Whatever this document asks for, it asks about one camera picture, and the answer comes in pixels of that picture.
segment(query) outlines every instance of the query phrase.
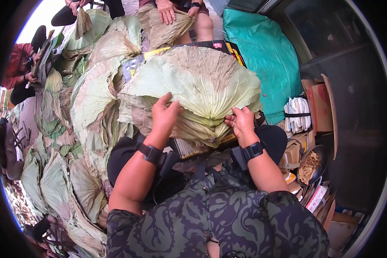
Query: black pants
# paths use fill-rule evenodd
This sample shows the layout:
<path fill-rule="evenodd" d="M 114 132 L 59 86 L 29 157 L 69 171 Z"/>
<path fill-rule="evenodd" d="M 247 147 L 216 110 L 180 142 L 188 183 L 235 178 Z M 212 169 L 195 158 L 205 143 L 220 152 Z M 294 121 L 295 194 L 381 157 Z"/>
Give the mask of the black pants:
<path fill-rule="evenodd" d="M 47 219 L 48 215 L 49 214 L 46 214 L 44 218 L 33 227 L 31 225 L 25 225 L 27 234 L 38 243 L 43 243 L 43 234 L 50 229 L 50 222 Z"/>
<path fill-rule="evenodd" d="M 39 51 L 39 48 L 43 46 L 43 43 L 46 40 L 46 26 L 41 25 L 39 28 L 37 28 L 35 35 L 32 39 L 32 47 L 33 51 L 37 53 Z M 26 85 L 24 83 L 18 84 L 14 86 L 13 91 L 10 94 L 10 102 L 13 105 L 17 105 L 21 102 L 23 102 L 25 99 L 34 97 L 36 95 L 36 92 L 33 87 L 25 88 Z"/>
<path fill-rule="evenodd" d="M 106 5 L 109 7 L 109 12 L 111 18 L 120 17 L 124 15 L 124 9 L 122 6 L 121 0 L 105 0 Z M 72 9 L 68 6 L 63 6 L 63 8 L 56 13 L 52 18 L 53 26 L 66 26 L 75 23 L 76 16 L 73 15 Z"/>
<path fill-rule="evenodd" d="M 287 147 L 287 135 L 284 130 L 278 126 L 263 125 L 258 128 L 257 135 L 262 141 L 264 141 L 266 145 L 265 150 L 268 155 L 278 165 L 285 152 L 285 148 Z M 137 142 L 134 139 L 123 137 L 113 147 L 107 165 L 108 178 L 112 187 L 115 186 L 116 178 L 125 166 L 126 162 L 128 162 L 136 152 L 136 143 Z M 155 171 L 152 186 L 142 202 L 142 208 L 144 210 L 148 210 L 155 204 L 153 200 L 153 191 L 155 185 L 160 179 L 159 172 L 159 169 Z M 165 199 L 178 193 L 184 187 L 185 180 L 183 173 L 176 170 L 170 170 L 170 172 L 167 173 L 167 175 L 165 175 L 165 177 L 160 181 L 160 184 L 155 190 L 155 199 L 158 202 L 164 201 Z"/>

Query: green tarp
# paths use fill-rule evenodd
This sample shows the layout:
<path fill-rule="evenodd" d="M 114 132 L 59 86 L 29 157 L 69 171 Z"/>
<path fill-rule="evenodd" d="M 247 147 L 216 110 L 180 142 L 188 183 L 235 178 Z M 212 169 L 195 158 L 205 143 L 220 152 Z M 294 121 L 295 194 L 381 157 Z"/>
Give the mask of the green tarp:
<path fill-rule="evenodd" d="M 248 69 L 261 80 L 260 100 L 268 124 L 284 119 L 289 97 L 301 93 L 297 54 L 270 18 L 233 9 L 224 10 L 227 40 L 238 45 Z"/>

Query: yellow label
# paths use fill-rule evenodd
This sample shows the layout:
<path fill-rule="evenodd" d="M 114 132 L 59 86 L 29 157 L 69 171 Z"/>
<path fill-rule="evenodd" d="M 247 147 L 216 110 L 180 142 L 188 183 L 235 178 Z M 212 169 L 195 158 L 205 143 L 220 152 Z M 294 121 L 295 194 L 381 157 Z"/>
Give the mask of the yellow label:
<path fill-rule="evenodd" d="M 231 53 L 233 53 L 231 44 L 229 44 L 228 42 L 227 42 L 227 47 L 228 47 L 228 50 L 229 50 Z"/>
<path fill-rule="evenodd" d="M 224 142 L 227 142 L 227 141 L 229 141 L 229 140 L 232 140 L 232 139 L 235 139 L 235 134 L 230 134 L 230 135 L 227 135 L 227 136 L 225 136 L 224 138 L 222 138 L 222 140 L 221 140 L 221 143 L 224 143 Z"/>
<path fill-rule="evenodd" d="M 238 52 L 237 52 L 235 49 L 232 49 L 232 50 L 233 50 L 233 52 L 235 53 L 236 59 L 238 60 L 239 64 L 242 65 L 242 66 L 244 66 L 244 64 L 242 63 L 241 58 L 239 57 Z"/>
<path fill-rule="evenodd" d="M 152 50 L 152 51 L 146 52 L 145 54 L 143 54 L 143 56 L 144 56 L 145 59 L 147 59 L 151 55 L 159 54 L 161 51 L 168 50 L 168 49 L 170 49 L 170 47 Z"/>

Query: person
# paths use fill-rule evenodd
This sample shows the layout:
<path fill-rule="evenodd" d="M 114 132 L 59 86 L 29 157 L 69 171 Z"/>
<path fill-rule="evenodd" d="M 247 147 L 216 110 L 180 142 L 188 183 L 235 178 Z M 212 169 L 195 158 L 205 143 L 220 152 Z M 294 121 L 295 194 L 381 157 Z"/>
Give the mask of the person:
<path fill-rule="evenodd" d="M 7 119 L 0 120 L 0 166 L 2 174 L 10 180 L 20 180 L 24 161 L 17 160 L 15 135 L 12 123 Z"/>
<path fill-rule="evenodd" d="M 153 106 L 153 128 L 144 146 L 164 148 L 183 112 L 177 100 L 167 105 L 171 97 L 169 92 Z M 265 145 L 262 154 L 248 161 L 248 171 L 240 172 L 228 159 L 219 173 L 208 173 L 204 179 L 193 174 L 182 190 L 143 215 L 141 202 L 157 168 L 135 147 L 131 151 L 128 146 L 121 155 L 112 153 L 108 177 L 115 185 L 109 199 L 108 258 L 327 257 L 324 228 L 289 193 L 278 168 L 287 143 L 285 132 L 268 125 L 255 132 L 254 114 L 247 107 L 233 107 L 232 112 L 225 123 L 233 128 L 239 145 Z M 112 164 L 123 162 L 117 175 Z"/>
<path fill-rule="evenodd" d="M 35 83 L 37 78 L 31 72 L 31 66 L 40 58 L 39 48 L 46 40 L 46 26 L 42 25 L 33 36 L 31 43 L 14 44 L 9 63 L 5 70 L 1 86 L 7 90 L 13 89 L 10 102 L 17 105 L 29 97 L 36 95 L 33 87 L 26 88 L 27 82 Z"/>
<path fill-rule="evenodd" d="M 57 220 L 54 216 L 45 214 L 43 219 L 37 222 L 36 225 L 24 225 L 24 233 L 26 234 L 27 239 L 33 244 L 33 248 L 41 254 L 41 257 L 58 258 L 58 256 L 53 253 L 49 244 L 44 241 L 47 235 L 43 237 L 43 234 L 46 233 L 48 229 L 50 229 L 51 223 L 56 222 Z"/>
<path fill-rule="evenodd" d="M 32 226 L 29 224 L 24 225 L 25 233 L 31 237 L 36 243 L 44 243 L 43 234 L 50 229 L 51 223 L 56 223 L 57 220 L 50 214 L 45 214 L 43 219 Z"/>
<path fill-rule="evenodd" d="M 189 17 L 195 17 L 192 25 L 196 32 L 196 41 L 210 41 L 214 39 L 214 24 L 209 17 L 209 10 L 206 8 L 203 0 L 139 0 L 139 8 L 154 2 L 158 7 L 160 21 L 166 24 L 172 24 L 176 20 L 175 10 L 186 12 Z M 198 6 L 191 6 L 192 3 L 198 3 Z M 177 41 L 177 44 L 191 43 L 189 31 L 186 31 Z"/>
<path fill-rule="evenodd" d="M 52 26 L 66 26 L 75 23 L 77 19 L 77 9 L 84 7 L 91 0 L 65 0 L 66 6 L 63 6 L 52 18 Z M 121 0 L 105 0 L 106 5 L 109 7 L 111 18 L 121 17 L 124 15 L 124 9 Z"/>

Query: patterned shirt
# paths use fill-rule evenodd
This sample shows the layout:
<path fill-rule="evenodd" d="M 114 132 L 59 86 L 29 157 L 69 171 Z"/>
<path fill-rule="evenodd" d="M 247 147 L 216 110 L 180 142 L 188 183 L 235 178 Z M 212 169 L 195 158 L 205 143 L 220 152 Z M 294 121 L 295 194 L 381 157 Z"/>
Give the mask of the patterned shirt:
<path fill-rule="evenodd" d="M 220 177 L 191 178 L 187 186 L 138 216 L 112 210 L 107 220 L 108 258 L 327 257 L 329 240 L 314 215 L 286 191 L 259 191 L 249 173 L 224 163 Z"/>

